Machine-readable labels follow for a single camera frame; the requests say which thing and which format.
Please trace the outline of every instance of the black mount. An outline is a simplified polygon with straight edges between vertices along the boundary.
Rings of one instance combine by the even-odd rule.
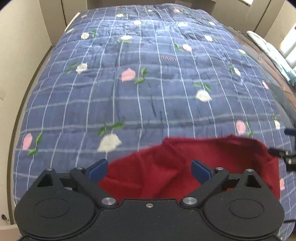
[[[229,174],[194,160],[192,175],[202,185],[181,202],[121,204],[97,185],[106,173],[105,159],[70,173],[45,169],[16,206],[21,240],[279,240],[284,210],[252,169]]]

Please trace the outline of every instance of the green leaf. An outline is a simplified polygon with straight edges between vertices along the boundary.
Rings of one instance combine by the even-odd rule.
[[[251,129],[251,125],[250,125],[250,123],[249,123],[248,121],[246,121],[246,124],[247,124],[247,127],[248,127],[249,129]]]
[[[147,73],[147,68],[141,69],[141,74],[144,76]]]
[[[42,133],[40,132],[36,138],[36,145],[38,145],[38,143],[41,141],[41,139],[42,139]]]
[[[112,126],[112,129],[115,129],[115,130],[120,130],[124,127],[124,123],[122,122],[118,122],[118,123],[115,123],[113,126]]]
[[[140,79],[137,79],[133,84],[136,85],[136,84],[140,84],[142,82],[144,82],[145,79],[144,78],[140,78]]]
[[[209,84],[205,84],[205,87],[207,88],[208,91],[212,90]]]
[[[104,135],[104,133],[106,132],[106,130],[107,130],[106,126],[103,126],[103,127],[99,130],[99,132],[98,132],[98,137]]]
[[[30,150],[28,156],[34,155],[37,152],[37,149]]]
[[[77,66],[78,64],[79,64],[78,62],[73,63],[73,64],[70,65],[70,67],[75,67],[75,66]]]
[[[194,85],[195,87],[202,87],[202,83],[201,83],[201,82],[194,83],[193,85]]]

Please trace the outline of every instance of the wall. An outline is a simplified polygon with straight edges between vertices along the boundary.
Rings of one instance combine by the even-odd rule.
[[[51,46],[38,0],[12,0],[0,11],[0,215],[8,215],[7,160],[15,119],[38,65]],[[0,219],[0,226],[8,222]]]
[[[39,0],[43,20],[52,46],[55,46],[66,28],[61,0]]]
[[[255,33],[261,37],[265,37],[278,16],[285,0],[271,0],[270,4],[261,19]]]
[[[285,1],[265,40],[279,49],[281,42],[296,23],[296,8]]]
[[[220,23],[245,33],[254,31],[270,0],[254,0],[251,6],[239,0],[215,0],[212,16]]]

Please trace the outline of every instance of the white flower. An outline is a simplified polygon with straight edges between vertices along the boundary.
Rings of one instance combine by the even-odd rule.
[[[142,22],[141,22],[140,20],[135,20],[135,21],[133,22],[133,24],[134,24],[134,25],[141,25]]]
[[[209,95],[209,93],[205,90],[199,90],[197,93],[196,93],[196,96],[195,96],[196,99],[199,99],[200,101],[202,102],[206,102],[206,101],[210,101],[212,100],[211,96]]]
[[[246,51],[244,51],[242,49],[239,49],[238,51],[241,52],[242,54],[246,54]]]
[[[209,24],[210,24],[210,25],[213,25],[213,26],[216,26],[216,24],[213,23],[213,22],[211,22],[211,21],[209,21]]]
[[[121,143],[116,134],[108,134],[102,138],[100,146],[98,147],[98,152],[114,151]]]
[[[73,28],[72,28],[72,29],[69,29],[69,30],[66,32],[66,34],[71,33],[73,30],[74,30]]]
[[[87,63],[82,63],[82,64],[78,65],[76,68],[76,72],[78,74],[81,74],[83,71],[86,71],[86,70],[87,70]]]
[[[277,120],[274,120],[274,124],[276,125],[277,130],[281,128],[281,124]]]
[[[233,70],[239,77],[241,76],[241,73],[237,68],[233,68]]]
[[[204,36],[207,41],[210,41],[210,42],[213,41],[213,38],[211,36],[207,36],[207,35],[204,35]]]
[[[188,24],[187,23],[178,23],[178,27],[187,27]]]
[[[82,38],[83,40],[88,39],[88,38],[89,38],[89,33],[83,33],[83,34],[81,34],[81,38]]]
[[[132,36],[129,36],[129,35],[124,35],[124,36],[121,36],[121,40],[129,40],[129,39],[132,39],[133,37]]]

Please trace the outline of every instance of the beige wall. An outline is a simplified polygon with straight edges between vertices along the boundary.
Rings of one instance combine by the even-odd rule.
[[[7,160],[22,98],[51,46],[38,0],[12,0],[0,11],[0,215],[8,215]],[[8,222],[0,219],[0,226]]]
[[[87,10],[86,0],[62,0],[62,5],[64,10],[66,25],[70,23],[70,21],[76,15],[76,13],[84,12]]]
[[[53,46],[57,44],[66,28],[61,0],[39,0],[43,20],[50,41]]]
[[[270,42],[277,49],[296,23],[296,9],[285,1],[273,25],[268,31],[265,40]]]
[[[239,0],[215,0],[212,16],[220,23],[245,33],[254,31],[268,6],[269,0],[254,0],[247,6]]]

